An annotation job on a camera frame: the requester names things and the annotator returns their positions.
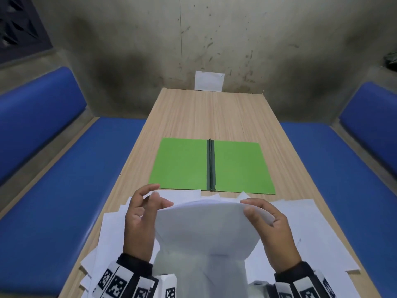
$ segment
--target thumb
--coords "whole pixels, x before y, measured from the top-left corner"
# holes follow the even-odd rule
[[[145,213],[142,216],[143,224],[148,227],[154,228],[154,224],[156,222],[157,210],[161,208],[162,208],[161,197],[158,194],[158,192],[153,192],[149,197],[149,200],[145,207]]]
[[[272,227],[265,223],[262,217],[256,212],[255,208],[252,206],[247,206],[244,208],[244,215],[254,226],[256,231],[259,233],[261,238],[266,238],[267,235],[272,230]]]

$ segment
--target wooden table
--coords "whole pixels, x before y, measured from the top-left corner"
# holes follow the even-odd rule
[[[163,137],[259,142],[276,195],[250,194],[268,201],[313,199],[350,254],[360,273],[350,274],[362,298],[380,297],[372,281],[336,223],[263,95],[162,89],[142,132],[97,220],[60,298],[80,297],[84,274],[80,261],[98,243],[103,213],[117,211],[136,189],[149,181]],[[237,193],[222,193],[237,197]]]

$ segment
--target stack of paper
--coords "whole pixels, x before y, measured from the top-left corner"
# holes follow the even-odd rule
[[[201,238],[198,240],[198,242],[203,243],[203,245],[200,246],[200,251],[213,247],[213,244],[208,245],[209,239],[215,235],[215,231],[210,230],[212,221],[208,220],[207,222],[201,222],[198,225],[197,218],[188,212],[190,211],[189,203],[191,202],[199,203],[197,201],[201,201],[201,205],[207,205],[208,203],[203,203],[203,201],[208,202],[208,200],[210,200],[210,203],[213,203],[211,201],[216,201],[217,203],[214,205],[216,205],[217,209],[209,215],[217,215],[219,218],[219,226],[216,230],[220,230],[221,228],[222,232],[230,233],[222,236],[222,238],[219,238],[217,252],[230,255],[237,255],[239,252],[241,252],[239,257],[245,259],[245,261],[243,260],[243,264],[245,263],[247,284],[252,283],[254,280],[265,280],[270,283],[274,283],[274,270],[267,260],[263,244],[259,240],[259,236],[255,237],[251,235],[250,231],[252,231],[252,229],[249,228],[249,225],[244,225],[242,227],[247,232],[244,240],[239,243],[233,241],[233,237],[235,235],[231,231],[238,228],[238,224],[233,224],[233,221],[240,220],[239,224],[249,224],[249,222],[245,218],[244,219],[246,221],[242,220],[242,205],[241,207],[239,206],[241,212],[235,213],[234,211],[236,208],[229,207],[229,203],[239,203],[240,200],[249,198],[248,195],[242,192],[237,199],[229,199],[223,198],[219,194],[210,197],[202,197],[200,190],[159,190],[158,192],[162,197],[174,202],[174,207],[170,209],[170,211],[173,211],[175,217],[174,220],[165,220],[166,211],[158,212],[156,221],[156,238],[160,239],[161,241],[161,237],[159,236],[162,235],[168,240],[166,245],[162,243],[162,246],[166,246],[169,249],[180,247],[180,249],[185,249],[184,252],[190,252],[194,249],[198,249],[196,244],[197,242],[195,242],[194,245],[189,245],[189,241],[187,240],[183,239],[182,241],[179,241],[177,233],[179,233],[180,236],[188,236],[188,233],[183,235],[183,233],[180,231],[187,231],[189,229],[191,232],[197,232],[198,230],[204,229],[206,232],[203,232],[202,234],[204,234],[203,236],[206,236],[206,238]],[[127,201],[126,205],[121,205],[118,212],[104,214],[98,246],[92,250],[92,252],[81,262],[82,267],[88,273],[87,276],[81,281],[81,286],[85,289],[83,297],[91,296],[95,285],[100,280],[109,263],[113,260],[116,260],[122,252],[124,241],[124,222],[129,201],[130,200]],[[223,209],[221,207],[222,203],[220,202],[223,202],[225,205]],[[335,295],[339,298],[360,297],[349,275],[347,274],[347,271],[359,270],[359,266],[350,256],[349,252],[339,240],[338,236],[325,220],[314,201],[280,200],[273,202],[273,204],[288,217],[288,221],[294,236],[295,245],[302,256],[302,259],[307,261],[313,269],[320,270],[324,274],[331,288],[334,290]],[[265,213],[262,213],[262,217],[267,220],[270,219],[269,217],[266,218]],[[181,220],[185,220],[185,228],[177,229],[176,226],[180,226]],[[172,230],[178,230],[178,232],[173,234]],[[186,245],[182,246],[180,244],[181,242],[186,242]],[[154,244],[153,255],[150,261],[152,264],[154,263],[159,251],[160,244],[156,240]],[[159,254],[154,270],[156,270],[156,267],[161,267],[161,257],[172,258],[171,254],[164,253],[162,253],[163,255],[161,255],[161,253]],[[221,272],[215,270],[215,267],[220,268],[220,270],[226,270],[226,272],[229,272],[229,274],[235,272],[234,274],[236,274],[236,276],[241,274],[241,270],[238,268],[238,263],[233,268],[227,268],[227,266],[230,266],[230,263],[222,262],[222,260],[219,258],[211,260],[213,262],[210,265],[212,268],[211,270],[206,270],[204,268],[202,260],[197,259],[195,262],[192,262],[193,260],[190,257],[189,261],[192,264],[197,264],[197,267],[195,267],[196,272],[203,273],[203,276],[206,276],[206,278],[211,280],[216,280],[217,278],[219,279],[220,276],[225,275],[225,271]],[[221,263],[217,263],[217,265],[214,266],[215,261],[221,261]]]

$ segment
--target open folder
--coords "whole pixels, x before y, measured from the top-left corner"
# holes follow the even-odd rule
[[[258,143],[163,138],[150,183],[161,188],[275,194]]]

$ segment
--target window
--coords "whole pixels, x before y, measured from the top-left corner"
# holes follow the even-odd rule
[[[0,64],[52,48],[31,0],[0,0]]]

